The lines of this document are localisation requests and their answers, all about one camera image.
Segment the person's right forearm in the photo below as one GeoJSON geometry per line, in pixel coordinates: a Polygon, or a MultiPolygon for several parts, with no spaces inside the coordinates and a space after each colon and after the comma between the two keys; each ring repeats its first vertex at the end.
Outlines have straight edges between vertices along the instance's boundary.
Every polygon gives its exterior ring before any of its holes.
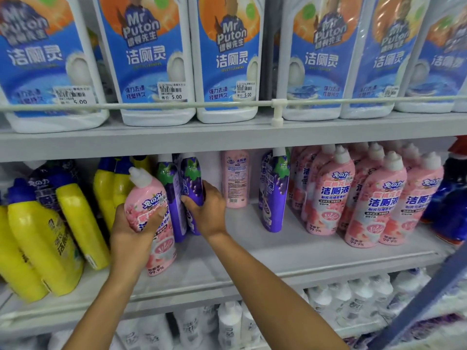
{"type": "Polygon", "coordinates": [[[241,247],[225,229],[202,235],[230,276],[271,350],[349,350],[293,288],[241,247]]]}

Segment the blue bottle with red cap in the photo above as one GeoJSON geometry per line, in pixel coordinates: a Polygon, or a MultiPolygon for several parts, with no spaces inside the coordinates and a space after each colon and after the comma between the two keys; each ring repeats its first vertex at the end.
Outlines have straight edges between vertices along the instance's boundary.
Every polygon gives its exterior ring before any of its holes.
{"type": "Polygon", "coordinates": [[[467,241],[467,135],[456,137],[443,168],[441,184],[421,222],[440,239],[460,246],[467,241]]]}

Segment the pink bottle showing plain label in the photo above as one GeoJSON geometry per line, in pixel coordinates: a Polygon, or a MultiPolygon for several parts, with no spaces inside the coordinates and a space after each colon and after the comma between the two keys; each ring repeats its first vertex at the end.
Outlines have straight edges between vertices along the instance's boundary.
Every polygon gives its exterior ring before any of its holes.
{"type": "Polygon", "coordinates": [[[227,208],[239,209],[248,205],[250,157],[246,150],[222,152],[223,196],[227,208]]]}

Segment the person's left hand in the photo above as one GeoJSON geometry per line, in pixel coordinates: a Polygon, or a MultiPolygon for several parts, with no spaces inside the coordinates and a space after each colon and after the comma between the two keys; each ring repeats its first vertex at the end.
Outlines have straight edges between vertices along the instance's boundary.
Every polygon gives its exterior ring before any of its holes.
{"type": "Polygon", "coordinates": [[[110,237],[111,265],[108,281],[113,286],[134,286],[148,260],[154,237],[141,237],[126,217],[125,208],[116,208],[110,237]]]}

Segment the group of pink cleaner bottles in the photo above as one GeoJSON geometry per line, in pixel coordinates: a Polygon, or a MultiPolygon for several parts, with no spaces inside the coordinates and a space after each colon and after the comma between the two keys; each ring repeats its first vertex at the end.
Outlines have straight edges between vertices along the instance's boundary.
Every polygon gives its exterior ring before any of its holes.
{"type": "Polygon", "coordinates": [[[292,159],[289,203],[306,231],[340,233],[356,248],[404,244],[444,175],[441,157],[412,143],[388,152],[376,142],[294,148],[292,159]]]}

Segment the dark purple bottle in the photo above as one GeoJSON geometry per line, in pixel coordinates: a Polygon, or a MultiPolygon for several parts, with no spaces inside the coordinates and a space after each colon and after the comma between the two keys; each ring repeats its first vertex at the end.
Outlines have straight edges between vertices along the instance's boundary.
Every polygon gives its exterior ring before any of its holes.
{"type": "Polygon", "coordinates": [[[32,169],[27,182],[30,186],[34,187],[38,202],[61,214],[61,208],[55,194],[55,187],[50,183],[49,177],[58,173],[58,171],[64,171],[72,176],[75,183],[80,185],[82,179],[75,160],[30,160],[23,163],[32,169]]]}

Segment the person's left forearm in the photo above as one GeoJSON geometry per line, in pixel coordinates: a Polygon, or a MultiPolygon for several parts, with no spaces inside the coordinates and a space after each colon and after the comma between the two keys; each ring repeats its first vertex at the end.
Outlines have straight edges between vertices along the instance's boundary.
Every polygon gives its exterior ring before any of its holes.
{"type": "Polygon", "coordinates": [[[142,270],[110,271],[107,280],[62,350],[110,350],[142,270]]]}

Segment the white rail clip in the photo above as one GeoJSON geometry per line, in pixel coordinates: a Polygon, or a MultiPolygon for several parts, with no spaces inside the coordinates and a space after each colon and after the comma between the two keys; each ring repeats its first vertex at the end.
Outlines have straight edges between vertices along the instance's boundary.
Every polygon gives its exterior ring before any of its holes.
{"type": "Polygon", "coordinates": [[[271,119],[271,125],[275,128],[283,126],[283,110],[287,107],[287,99],[272,99],[271,107],[273,108],[273,117],[271,119]]]}

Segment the purple toilet cleaner bottle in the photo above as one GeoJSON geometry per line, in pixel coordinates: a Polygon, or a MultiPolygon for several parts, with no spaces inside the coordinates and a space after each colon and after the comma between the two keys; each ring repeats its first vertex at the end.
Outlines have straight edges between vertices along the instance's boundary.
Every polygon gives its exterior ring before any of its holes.
{"type": "Polygon", "coordinates": [[[204,188],[199,160],[193,152],[182,153],[180,157],[183,195],[201,207],[204,204],[204,188]]]}
{"type": "Polygon", "coordinates": [[[157,156],[156,178],[166,190],[175,242],[181,243],[186,237],[188,223],[186,209],[181,201],[182,185],[179,167],[174,158],[178,158],[178,155],[166,153],[157,156]]]}
{"type": "Polygon", "coordinates": [[[286,147],[275,147],[263,155],[258,206],[262,211],[262,224],[271,233],[277,233],[283,227],[289,176],[289,150],[286,147]]]}

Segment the purple patterned packets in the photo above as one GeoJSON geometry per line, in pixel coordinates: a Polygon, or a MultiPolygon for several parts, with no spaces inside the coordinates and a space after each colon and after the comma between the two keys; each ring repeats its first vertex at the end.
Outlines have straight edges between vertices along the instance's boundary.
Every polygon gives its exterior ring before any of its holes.
{"type": "MultiPolygon", "coordinates": [[[[434,334],[435,331],[440,330],[442,327],[446,327],[457,323],[462,324],[466,322],[467,317],[464,316],[464,314],[460,313],[451,313],[418,321],[402,335],[399,342],[395,343],[395,345],[411,341],[425,340],[430,335],[434,334]]],[[[362,334],[360,336],[352,336],[344,338],[343,341],[352,350],[367,350],[368,344],[381,332],[381,330],[378,330],[375,332],[362,334]]]]}

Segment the grey shelf board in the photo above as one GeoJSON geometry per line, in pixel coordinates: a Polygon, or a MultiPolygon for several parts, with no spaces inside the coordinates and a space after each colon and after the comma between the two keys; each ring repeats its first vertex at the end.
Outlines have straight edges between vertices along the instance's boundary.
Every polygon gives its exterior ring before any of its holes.
{"type": "MultiPolygon", "coordinates": [[[[439,264],[454,252],[453,246],[436,237],[425,224],[420,224],[403,245],[351,247],[339,235],[307,233],[289,207],[278,233],[264,229],[256,204],[228,209],[226,225],[236,242],[293,288],[439,264]]],[[[189,235],[177,244],[177,253],[175,262],[160,275],[149,277],[143,271],[123,319],[241,299],[202,237],[189,235]]],[[[65,296],[48,295],[25,304],[12,295],[0,308],[0,341],[72,329],[107,277],[107,269],[94,271],[87,266],[76,289],[65,296]]]]}
{"type": "Polygon", "coordinates": [[[171,127],[131,127],[111,114],[101,127],[61,133],[19,134],[0,124],[0,162],[99,158],[160,153],[225,151],[424,139],[467,134],[467,114],[391,113],[388,117],[321,122],[284,121],[273,127],[272,109],[239,123],[199,121],[171,127]]]}

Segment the row of white blue-label jugs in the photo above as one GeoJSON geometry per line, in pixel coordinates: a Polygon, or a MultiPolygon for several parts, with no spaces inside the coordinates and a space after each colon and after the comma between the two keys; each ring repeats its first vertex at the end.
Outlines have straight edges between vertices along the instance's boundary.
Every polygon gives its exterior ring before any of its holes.
{"type": "MultiPolygon", "coordinates": [[[[0,0],[0,105],[467,95],[467,0],[0,0]]],[[[117,110],[125,125],[235,123],[260,107],[117,110]]],[[[112,110],[4,114],[17,133],[112,110]]],[[[467,100],[287,106],[288,121],[467,114],[467,100]]]]}

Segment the group of white bottles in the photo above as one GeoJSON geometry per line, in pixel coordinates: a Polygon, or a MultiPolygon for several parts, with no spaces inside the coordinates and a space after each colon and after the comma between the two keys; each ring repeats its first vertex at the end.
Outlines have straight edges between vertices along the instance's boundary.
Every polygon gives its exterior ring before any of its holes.
{"type": "MultiPolygon", "coordinates": [[[[328,286],[300,290],[298,294],[330,326],[353,294],[348,283],[344,284],[344,298],[334,306],[335,295],[328,286]]],[[[262,341],[260,329],[245,302],[228,301],[215,306],[202,306],[177,312],[174,315],[179,332],[175,346],[166,314],[137,319],[120,320],[110,350],[215,350],[210,341],[211,333],[218,330],[221,350],[242,350],[242,347],[262,341]]],[[[47,350],[62,350],[73,330],[52,334],[47,350]]]]}

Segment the pink toilet cleaner bottle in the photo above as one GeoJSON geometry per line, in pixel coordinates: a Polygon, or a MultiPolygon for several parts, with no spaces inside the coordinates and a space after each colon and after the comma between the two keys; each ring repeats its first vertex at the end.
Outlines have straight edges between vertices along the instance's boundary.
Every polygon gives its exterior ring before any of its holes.
{"type": "Polygon", "coordinates": [[[131,167],[129,176],[134,187],[126,198],[124,208],[129,225],[135,232],[139,233],[145,228],[160,206],[165,209],[146,264],[148,276],[154,277],[167,270],[177,257],[167,193],[162,183],[143,168],[131,167]]]}

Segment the person's right hand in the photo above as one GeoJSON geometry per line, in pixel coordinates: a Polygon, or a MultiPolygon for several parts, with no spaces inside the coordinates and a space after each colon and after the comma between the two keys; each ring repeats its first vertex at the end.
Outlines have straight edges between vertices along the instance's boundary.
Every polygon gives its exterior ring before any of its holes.
{"type": "Polygon", "coordinates": [[[200,216],[193,217],[201,235],[211,245],[219,236],[228,235],[225,225],[226,201],[220,191],[206,180],[202,180],[204,204],[200,216]]]}

